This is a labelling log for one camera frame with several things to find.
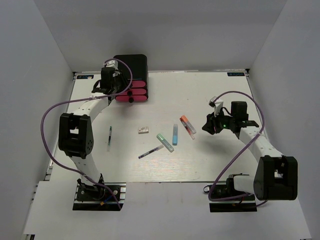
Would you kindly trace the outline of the pink drawer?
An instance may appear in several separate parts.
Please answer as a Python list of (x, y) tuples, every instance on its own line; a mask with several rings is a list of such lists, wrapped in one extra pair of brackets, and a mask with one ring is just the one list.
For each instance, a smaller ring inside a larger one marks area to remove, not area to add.
[(146, 88), (131, 88), (123, 93), (120, 96), (137, 96), (137, 95), (145, 95), (147, 93)]
[(130, 89), (132, 88), (145, 88), (147, 86), (147, 82), (143, 80), (134, 79), (130, 85)]
[(147, 101), (146, 95), (118, 95), (116, 96), (115, 100), (121, 103), (142, 103)]

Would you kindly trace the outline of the red gel pen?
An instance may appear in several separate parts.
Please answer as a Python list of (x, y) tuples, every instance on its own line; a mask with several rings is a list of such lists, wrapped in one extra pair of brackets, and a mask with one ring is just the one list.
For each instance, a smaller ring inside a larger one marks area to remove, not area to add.
[(192, 140), (195, 139), (193, 133), (190, 131), (190, 129), (187, 127), (187, 124), (183, 121), (182, 118), (179, 119), (180, 122), (182, 123), (183, 127), (186, 129), (186, 131), (188, 132), (189, 136), (191, 137)]

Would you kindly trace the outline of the orange highlighter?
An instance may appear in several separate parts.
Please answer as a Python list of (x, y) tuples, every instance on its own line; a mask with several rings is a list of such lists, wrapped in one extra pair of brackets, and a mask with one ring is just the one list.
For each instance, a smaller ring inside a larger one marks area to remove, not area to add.
[(191, 122), (188, 120), (188, 118), (185, 115), (182, 115), (181, 119), (184, 121), (188, 129), (192, 132), (192, 134), (197, 133), (196, 129), (194, 128), (194, 126), (191, 124)]

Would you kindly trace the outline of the blue highlighter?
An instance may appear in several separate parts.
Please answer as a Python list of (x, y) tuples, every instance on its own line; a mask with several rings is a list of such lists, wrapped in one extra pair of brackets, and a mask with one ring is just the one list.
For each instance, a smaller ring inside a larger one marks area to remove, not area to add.
[(175, 123), (173, 125), (173, 131), (172, 131), (172, 144), (176, 146), (178, 144), (178, 124)]

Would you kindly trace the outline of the green highlighter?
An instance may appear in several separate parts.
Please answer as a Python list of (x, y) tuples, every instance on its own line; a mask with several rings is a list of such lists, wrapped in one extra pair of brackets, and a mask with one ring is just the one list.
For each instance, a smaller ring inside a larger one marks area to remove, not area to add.
[(164, 138), (161, 133), (158, 133), (156, 137), (170, 153), (174, 151), (173, 146)]

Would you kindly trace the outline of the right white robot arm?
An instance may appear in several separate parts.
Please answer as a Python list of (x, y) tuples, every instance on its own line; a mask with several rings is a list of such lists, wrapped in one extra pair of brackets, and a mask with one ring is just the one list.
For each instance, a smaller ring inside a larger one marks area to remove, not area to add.
[(254, 176), (231, 174), (224, 190), (211, 190), (214, 199), (254, 195), (260, 201), (293, 201), (298, 196), (298, 162), (293, 156), (285, 156), (260, 133), (259, 125), (249, 120), (245, 101), (233, 101), (231, 112), (224, 113), (223, 101), (210, 102), (214, 109), (207, 115), (202, 129), (211, 135), (230, 130), (247, 146), (257, 160)]

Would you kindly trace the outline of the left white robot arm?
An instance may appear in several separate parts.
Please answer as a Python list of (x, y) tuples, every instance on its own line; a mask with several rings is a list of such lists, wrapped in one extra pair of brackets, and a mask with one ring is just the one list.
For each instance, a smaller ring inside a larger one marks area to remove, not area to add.
[(91, 155), (94, 147), (92, 123), (117, 95), (132, 86), (133, 73), (129, 67), (127, 69), (130, 78), (116, 67), (103, 67), (101, 79), (93, 85), (91, 96), (77, 110), (63, 113), (59, 119), (58, 148), (74, 162), (81, 184), (89, 187), (88, 193), (96, 200), (105, 196), (106, 187)]

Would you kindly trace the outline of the black drawer cabinet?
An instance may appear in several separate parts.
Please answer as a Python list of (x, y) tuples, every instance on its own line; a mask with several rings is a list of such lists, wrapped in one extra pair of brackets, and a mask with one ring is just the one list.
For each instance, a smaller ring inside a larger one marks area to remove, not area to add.
[(148, 90), (148, 59), (144, 54), (124, 54), (124, 55), (115, 55), (115, 59), (121, 60), (126, 63), (126, 65), (131, 69), (133, 79), (132, 80), (142, 80), (147, 82), (147, 86), (143, 87), (147, 90), (147, 93), (144, 94), (149, 98)]

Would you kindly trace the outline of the purple gel pen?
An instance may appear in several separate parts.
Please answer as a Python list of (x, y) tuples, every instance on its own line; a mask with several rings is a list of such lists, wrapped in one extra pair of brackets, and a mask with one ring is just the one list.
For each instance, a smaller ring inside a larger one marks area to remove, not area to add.
[(159, 146), (157, 146), (157, 147), (155, 147), (155, 148), (147, 151), (146, 153), (143, 153), (142, 155), (139, 155), (139, 156), (138, 156), (138, 159), (144, 158), (144, 157), (150, 155), (150, 154), (153, 153), (153, 152), (156, 152), (156, 151), (158, 151), (158, 150), (161, 150), (163, 147), (164, 147), (164, 145), (161, 144), (161, 145), (159, 145)]

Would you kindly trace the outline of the white eraser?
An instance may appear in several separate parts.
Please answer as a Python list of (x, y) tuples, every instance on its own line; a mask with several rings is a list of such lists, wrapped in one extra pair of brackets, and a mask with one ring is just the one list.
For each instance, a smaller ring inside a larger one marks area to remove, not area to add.
[(138, 128), (138, 134), (147, 134), (149, 133), (149, 127), (143, 126)]

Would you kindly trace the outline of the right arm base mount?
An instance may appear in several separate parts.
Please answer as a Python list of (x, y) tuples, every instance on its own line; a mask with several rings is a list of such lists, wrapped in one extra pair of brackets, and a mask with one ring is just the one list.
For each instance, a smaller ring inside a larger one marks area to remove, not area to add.
[(256, 212), (254, 177), (248, 174), (230, 174), (225, 181), (218, 181), (214, 189), (212, 184), (203, 188), (203, 193), (210, 197), (211, 213), (248, 213)]

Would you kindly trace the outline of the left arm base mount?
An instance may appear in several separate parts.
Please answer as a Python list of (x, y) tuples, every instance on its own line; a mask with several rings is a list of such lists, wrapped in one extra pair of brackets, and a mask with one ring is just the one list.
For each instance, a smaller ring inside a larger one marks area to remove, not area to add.
[[(126, 183), (109, 183), (105, 184), (115, 195), (120, 207), (122, 208), (126, 197)], [(120, 208), (115, 201), (113, 195), (107, 190), (92, 191), (87, 190), (82, 185), (77, 185), (74, 201), (73, 211), (96, 211), (96, 212), (118, 212)]]

